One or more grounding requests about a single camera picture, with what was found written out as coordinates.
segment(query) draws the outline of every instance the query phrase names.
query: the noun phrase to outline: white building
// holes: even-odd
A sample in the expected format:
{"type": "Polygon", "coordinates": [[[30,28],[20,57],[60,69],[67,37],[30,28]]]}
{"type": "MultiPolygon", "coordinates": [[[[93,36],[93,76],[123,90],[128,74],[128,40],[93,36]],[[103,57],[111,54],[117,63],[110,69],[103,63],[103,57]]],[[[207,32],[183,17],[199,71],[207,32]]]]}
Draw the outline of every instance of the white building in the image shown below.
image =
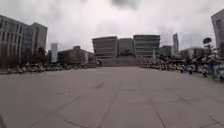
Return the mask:
{"type": "Polygon", "coordinates": [[[58,44],[51,44],[51,63],[56,63],[58,61],[58,44]]]}

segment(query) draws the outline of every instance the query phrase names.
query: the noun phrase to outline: paved plaza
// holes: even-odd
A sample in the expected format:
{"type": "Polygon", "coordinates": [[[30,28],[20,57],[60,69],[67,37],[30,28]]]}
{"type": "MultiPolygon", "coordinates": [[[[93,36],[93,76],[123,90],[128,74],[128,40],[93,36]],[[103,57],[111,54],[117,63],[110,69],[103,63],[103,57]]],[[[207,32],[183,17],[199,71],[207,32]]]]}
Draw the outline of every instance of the paved plaza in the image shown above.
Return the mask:
{"type": "Polygon", "coordinates": [[[224,85],[137,67],[0,76],[8,128],[224,128],[224,85]]]}

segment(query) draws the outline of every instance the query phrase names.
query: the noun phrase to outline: building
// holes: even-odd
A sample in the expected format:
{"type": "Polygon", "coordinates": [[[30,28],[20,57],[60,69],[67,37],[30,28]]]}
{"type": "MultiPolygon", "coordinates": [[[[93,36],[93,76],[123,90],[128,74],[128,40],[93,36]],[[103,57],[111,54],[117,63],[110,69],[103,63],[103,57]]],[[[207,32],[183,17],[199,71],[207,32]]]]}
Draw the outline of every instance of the building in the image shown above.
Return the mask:
{"type": "Polygon", "coordinates": [[[173,55],[179,54],[179,39],[178,34],[173,35],[173,55]]]}
{"type": "Polygon", "coordinates": [[[118,55],[118,38],[116,36],[92,39],[95,57],[98,59],[116,58],[118,55]]]}
{"type": "Polygon", "coordinates": [[[58,62],[58,44],[52,43],[51,44],[51,63],[58,62]]]}
{"type": "Polygon", "coordinates": [[[180,55],[182,59],[194,59],[194,58],[204,58],[207,54],[207,50],[205,48],[200,47],[192,47],[185,50],[180,51],[180,55]]]}
{"type": "Polygon", "coordinates": [[[137,58],[159,57],[159,35],[134,35],[134,44],[137,58]]]}
{"type": "Polygon", "coordinates": [[[212,16],[212,24],[215,31],[216,46],[219,48],[219,56],[224,58],[224,9],[212,16]]]}
{"type": "Polygon", "coordinates": [[[27,25],[0,15],[1,65],[9,61],[29,62],[39,47],[45,49],[47,27],[38,23],[27,25]]]}
{"type": "Polygon", "coordinates": [[[135,47],[132,38],[121,38],[118,40],[118,55],[135,56],[135,47]]]}
{"type": "Polygon", "coordinates": [[[160,47],[159,54],[160,54],[160,56],[171,57],[172,56],[172,46],[164,45],[164,46],[160,47]]]}
{"type": "Polygon", "coordinates": [[[58,52],[58,62],[61,64],[85,63],[93,59],[94,54],[81,49],[80,46],[75,46],[73,49],[58,52]]]}
{"type": "Polygon", "coordinates": [[[34,54],[38,48],[46,49],[47,27],[38,23],[33,23],[30,27],[33,30],[32,54],[34,54]]]}

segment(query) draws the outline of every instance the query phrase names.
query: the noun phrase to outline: window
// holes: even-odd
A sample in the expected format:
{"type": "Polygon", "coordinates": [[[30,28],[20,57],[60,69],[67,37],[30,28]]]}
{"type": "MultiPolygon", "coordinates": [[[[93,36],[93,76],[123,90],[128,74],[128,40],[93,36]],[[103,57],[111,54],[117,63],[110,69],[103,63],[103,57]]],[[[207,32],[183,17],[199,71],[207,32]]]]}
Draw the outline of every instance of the window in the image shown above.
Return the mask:
{"type": "Polygon", "coordinates": [[[10,41],[12,42],[13,40],[13,34],[11,33],[10,41]]]}
{"type": "Polygon", "coordinates": [[[2,41],[5,40],[5,32],[2,33],[2,41]]]}
{"type": "Polygon", "coordinates": [[[14,42],[16,43],[16,41],[17,41],[17,35],[15,35],[15,41],[14,42]]]}
{"type": "Polygon", "coordinates": [[[2,28],[2,25],[3,25],[3,20],[1,20],[0,22],[0,28],[2,28]]]}
{"type": "Polygon", "coordinates": [[[22,27],[20,27],[20,29],[19,29],[19,33],[22,33],[22,27]]]}
{"type": "Polygon", "coordinates": [[[20,44],[20,38],[21,38],[21,37],[19,36],[19,39],[18,39],[18,44],[20,44]]]}
{"type": "Polygon", "coordinates": [[[7,21],[5,21],[5,27],[7,27],[7,21]]]}
{"type": "Polygon", "coordinates": [[[16,32],[18,32],[18,29],[19,29],[19,25],[16,24],[16,32]]]}
{"type": "Polygon", "coordinates": [[[216,25],[217,25],[218,29],[222,29],[222,21],[221,20],[217,20],[216,25]]]}
{"type": "Polygon", "coordinates": [[[7,33],[6,41],[9,41],[9,33],[7,33]]]}

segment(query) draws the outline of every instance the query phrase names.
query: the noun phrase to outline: skyscraper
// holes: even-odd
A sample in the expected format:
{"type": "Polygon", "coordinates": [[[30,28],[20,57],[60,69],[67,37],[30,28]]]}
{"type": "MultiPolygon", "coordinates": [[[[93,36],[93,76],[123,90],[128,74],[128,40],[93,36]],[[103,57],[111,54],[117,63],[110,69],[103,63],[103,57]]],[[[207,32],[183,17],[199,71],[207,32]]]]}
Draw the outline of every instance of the skyscraper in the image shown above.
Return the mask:
{"type": "Polygon", "coordinates": [[[224,9],[212,16],[212,24],[215,31],[216,46],[219,55],[224,58],[224,9]]]}
{"type": "Polygon", "coordinates": [[[173,54],[179,54],[179,39],[177,33],[173,35],[173,54]]]}

